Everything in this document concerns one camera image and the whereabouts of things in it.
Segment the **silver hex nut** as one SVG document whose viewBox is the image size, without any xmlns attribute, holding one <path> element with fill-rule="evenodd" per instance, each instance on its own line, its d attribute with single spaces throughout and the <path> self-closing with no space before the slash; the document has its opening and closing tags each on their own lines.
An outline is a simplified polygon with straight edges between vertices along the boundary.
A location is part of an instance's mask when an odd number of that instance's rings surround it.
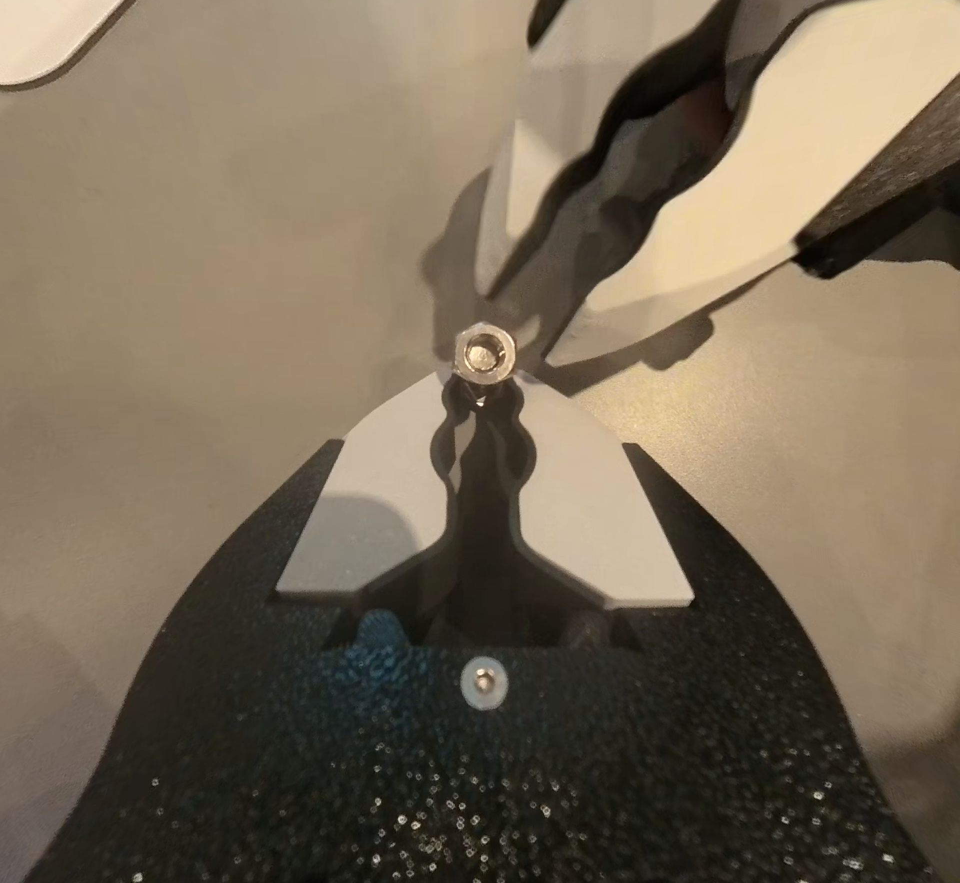
<svg viewBox="0 0 960 883">
<path fill-rule="evenodd" d="M 474 373 L 464 361 L 464 350 L 469 341 L 480 334 L 488 334 L 500 341 L 504 349 L 503 359 L 498 370 L 491 373 Z M 502 327 L 481 321 L 462 330 L 454 341 L 452 358 L 453 371 L 465 382 L 479 388 L 497 386 L 513 375 L 518 357 L 517 343 L 513 336 Z"/>
</svg>

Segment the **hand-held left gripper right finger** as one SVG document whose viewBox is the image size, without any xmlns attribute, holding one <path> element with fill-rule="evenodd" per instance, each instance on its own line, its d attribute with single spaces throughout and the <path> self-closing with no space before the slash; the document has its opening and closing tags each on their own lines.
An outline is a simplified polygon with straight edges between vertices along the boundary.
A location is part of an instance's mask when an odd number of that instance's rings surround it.
<svg viewBox="0 0 960 883">
<path fill-rule="evenodd" d="M 507 446 L 520 599 L 540 612 L 684 609 L 693 589 L 618 436 L 530 375 L 487 393 Z"/>
</svg>

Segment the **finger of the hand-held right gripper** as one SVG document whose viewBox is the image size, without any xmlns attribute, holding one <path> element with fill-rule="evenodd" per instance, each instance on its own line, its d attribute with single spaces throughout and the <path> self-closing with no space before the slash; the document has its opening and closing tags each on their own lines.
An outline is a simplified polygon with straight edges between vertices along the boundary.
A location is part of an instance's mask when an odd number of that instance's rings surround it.
<svg viewBox="0 0 960 883">
<path fill-rule="evenodd" d="M 792 260 L 809 223 L 958 77 L 959 0 L 849 0 L 798 20 L 718 160 L 663 205 L 545 360 L 629 348 Z"/>
<path fill-rule="evenodd" d="M 736 0 L 536 0 L 474 264 L 493 296 L 589 182 L 624 120 L 652 115 L 718 56 Z"/>
</svg>

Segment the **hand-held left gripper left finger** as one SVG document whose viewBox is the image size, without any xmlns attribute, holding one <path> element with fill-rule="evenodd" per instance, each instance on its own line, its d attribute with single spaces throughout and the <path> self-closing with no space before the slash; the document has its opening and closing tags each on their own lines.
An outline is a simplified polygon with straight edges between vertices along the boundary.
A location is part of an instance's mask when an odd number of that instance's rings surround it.
<svg viewBox="0 0 960 883">
<path fill-rule="evenodd" d="M 463 384 L 438 371 L 376 408 L 342 442 L 275 591 L 348 608 L 437 608 L 457 575 Z"/>
</svg>

